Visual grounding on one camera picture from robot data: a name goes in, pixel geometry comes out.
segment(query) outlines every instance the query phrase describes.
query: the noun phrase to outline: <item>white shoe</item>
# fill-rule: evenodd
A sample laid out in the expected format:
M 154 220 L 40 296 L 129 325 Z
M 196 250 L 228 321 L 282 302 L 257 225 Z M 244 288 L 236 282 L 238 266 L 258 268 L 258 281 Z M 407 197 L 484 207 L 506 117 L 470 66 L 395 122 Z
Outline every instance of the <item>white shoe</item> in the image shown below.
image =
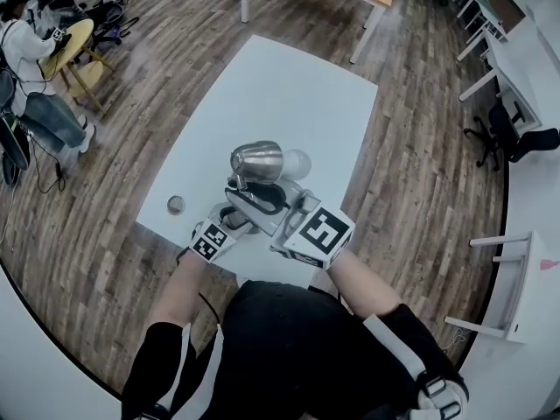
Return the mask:
M 86 126 L 88 126 L 88 118 L 82 114 L 78 117 L 78 123 L 80 124 L 81 128 L 84 130 Z
M 84 137 L 80 145 L 81 154 L 87 152 L 89 149 L 89 143 L 91 142 L 91 139 L 94 138 L 95 135 L 95 131 L 96 131 L 95 125 L 86 122 L 86 126 L 84 127 L 84 130 L 86 131 L 86 136 Z

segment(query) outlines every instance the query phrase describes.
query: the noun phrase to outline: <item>round wooden table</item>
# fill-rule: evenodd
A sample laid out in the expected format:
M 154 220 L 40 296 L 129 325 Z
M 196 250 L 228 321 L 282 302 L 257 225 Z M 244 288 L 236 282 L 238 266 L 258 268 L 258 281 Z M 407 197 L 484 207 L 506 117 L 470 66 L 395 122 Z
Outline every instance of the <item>round wooden table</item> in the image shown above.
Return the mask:
M 68 44 L 53 57 L 43 59 L 40 62 L 40 66 L 43 70 L 43 74 L 45 74 L 45 78 L 47 79 L 51 79 L 56 73 L 60 72 L 60 76 L 66 84 L 66 88 L 70 91 L 70 94 L 74 99 L 83 93 L 86 93 L 93 104 L 103 114 L 105 114 L 107 111 L 101 105 L 99 100 L 95 98 L 95 95 L 91 91 L 91 87 L 101 78 L 100 67 L 98 64 L 101 63 L 101 71 L 102 66 L 105 66 L 111 71 L 115 71 L 115 69 L 104 58 L 86 47 L 86 42 L 88 42 L 88 39 L 93 31 L 94 21 L 89 18 L 73 24 L 67 30 L 68 34 L 72 34 Z M 84 52 L 85 54 L 91 56 L 94 59 L 94 62 L 87 64 L 80 71 L 77 71 L 71 62 L 80 52 Z M 63 70 L 64 66 L 68 68 L 80 88 L 70 85 L 70 82 Z

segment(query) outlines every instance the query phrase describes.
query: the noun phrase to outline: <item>wooden floor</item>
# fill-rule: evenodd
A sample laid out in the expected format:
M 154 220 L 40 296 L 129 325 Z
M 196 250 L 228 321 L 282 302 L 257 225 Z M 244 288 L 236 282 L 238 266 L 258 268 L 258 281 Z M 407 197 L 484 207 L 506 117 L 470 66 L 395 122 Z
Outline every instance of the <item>wooden floor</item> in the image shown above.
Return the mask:
M 95 90 L 109 108 L 94 121 L 97 143 L 83 157 L 62 155 L 64 192 L 39 193 L 34 168 L 16 191 L 0 252 L 32 308 L 87 368 L 123 387 L 179 252 L 138 226 L 137 213 L 206 91 L 258 34 L 379 86 L 344 202 L 357 221 L 353 247 L 447 346 L 453 330 L 444 315 L 479 312 L 492 254 L 468 241 L 499 233 L 503 196 L 503 174 L 476 168 L 480 145 L 462 133 L 473 115 L 487 114 L 494 95 L 488 85 L 458 100 L 485 70 L 477 55 L 456 62 L 467 36 L 453 12 L 433 0 L 394 0 L 352 66 L 368 16 L 358 0 L 251 0 L 249 24 L 240 22 L 240 0 L 130 0 L 127 13 L 141 22 L 121 46 L 105 48 L 117 72 Z M 77 114 L 91 110 L 82 102 L 72 103 Z M 44 154 L 39 163 L 45 187 L 54 166 Z M 10 196 L 3 185 L 3 224 Z M 203 293 L 223 312 L 235 291 L 233 276 L 214 269 Z M 199 346 L 211 320 L 201 306 Z

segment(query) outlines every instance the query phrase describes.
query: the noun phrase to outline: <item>black shirt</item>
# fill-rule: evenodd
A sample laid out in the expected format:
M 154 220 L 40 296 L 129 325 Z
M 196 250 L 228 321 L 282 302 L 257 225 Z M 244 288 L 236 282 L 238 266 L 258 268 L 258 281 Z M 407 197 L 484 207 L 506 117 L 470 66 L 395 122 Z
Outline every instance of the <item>black shirt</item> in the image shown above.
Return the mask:
M 458 371 L 426 327 L 401 304 L 381 320 L 423 361 L 430 375 L 460 382 Z M 289 284 L 247 282 L 221 324 L 221 362 L 205 420 L 360 419 L 383 405 L 404 412 L 417 405 L 406 368 L 334 297 Z M 124 387 L 122 418 L 156 403 L 179 368 L 182 329 L 152 325 Z M 195 358 L 190 346 L 173 415 L 206 371 L 213 344 Z

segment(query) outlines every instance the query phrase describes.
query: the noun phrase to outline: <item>blue jeans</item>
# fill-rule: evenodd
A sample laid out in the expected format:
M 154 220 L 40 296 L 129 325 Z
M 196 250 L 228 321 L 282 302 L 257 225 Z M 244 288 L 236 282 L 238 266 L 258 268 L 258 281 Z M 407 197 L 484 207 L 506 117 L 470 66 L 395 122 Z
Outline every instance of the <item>blue jeans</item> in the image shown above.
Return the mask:
M 65 144 L 70 148 L 80 145 L 86 136 L 72 110 L 57 94 L 31 92 L 20 120 L 55 152 Z

